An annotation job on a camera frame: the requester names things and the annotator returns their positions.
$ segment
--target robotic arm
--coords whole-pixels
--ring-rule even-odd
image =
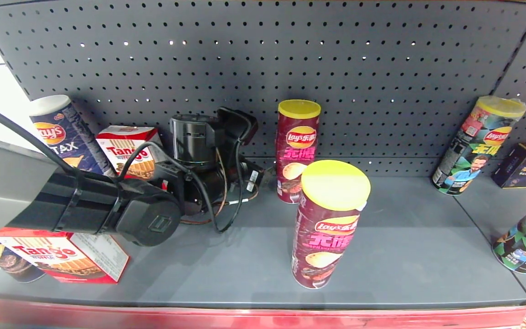
[[[173,131],[177,151],[173,158],[167,156],[167,162],[156,163],[161,170],[150,181],[113,179],[69,167],[42,142],[0,115],[1,123],[44,152],[0,142],[0,228],[120,234],[134,244],[155,246],[174,233],[188,209],[193,209],[192,214],[207,209],[215,229],[222,233],[234,216],[224,229],[218,229],[211,200],[226,193],[223,186],[235,182],[242,194],[245,177],[253,170],[261,173],[258,184],[263,169],[238,151],[257,130],[256,119],[226,108],[218,113],[219,118],[173,118],[172,127],[184,128]],[[216,165],[214,150],[219,146],[227,162],[222,166],[227,168],[224,173]],[[233,155],[236,163],[231,161]],[[161,189],[164,180],[168,191]]]

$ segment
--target store shelf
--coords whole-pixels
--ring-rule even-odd
[[[125,242],[119,285],[31,284],[0,273],[0,298],[95,306],[446,309],[516,306],[526,294],[495,261],[451,196],[425,177],[377,177],[355,238],[330,283],[307,290],[290,273],[295,205],[273,191],[244,205],[231,232],[181,227],[163,245]]]
[[[489,177],[472,183],[456,198],[490,241],[506,233],[526,215],[526,189],[499,188]],[[526,289],[526,275],[516,274]]]

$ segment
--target wafer image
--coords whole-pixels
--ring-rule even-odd
[[[117,163],[117,171],[123,171],[125,163]],[[127,174],[140,177],[142,179],[150,179],[155,170],[155,163],[153,161],[145,161],[140,163],[133,163]]]
[[[293,180],[298,178],[306,167],[303,163],[292,162],[284,167],[282,173],[286,179]]]
[[[58,271],[71,275],[85,276],[85,277],[101,277],[105,275],[98,266],[88,258],[81,258],[79,260],[69,260],[60,264],[44,264],[36,263],[42,270]]]
[[[335,254],[333,252],[315,252],[305,257],[305,261],[311,266],[323,269],[324,267],[334,263],[342,254]]]

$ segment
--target tango wafer box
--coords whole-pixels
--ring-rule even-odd
[[[109,126],[96,136],[117,174],[121,173],[127,159],[143,142],[152,141],[161,145],[154,127]],[[165,156],[154,147],[144,148],[127,171],[127,178],[148,180],[153,176],[155,162],[164,161]]]
[[[129,256],[110,235],[0,230],[0,243],[60,282],[118,283]]]

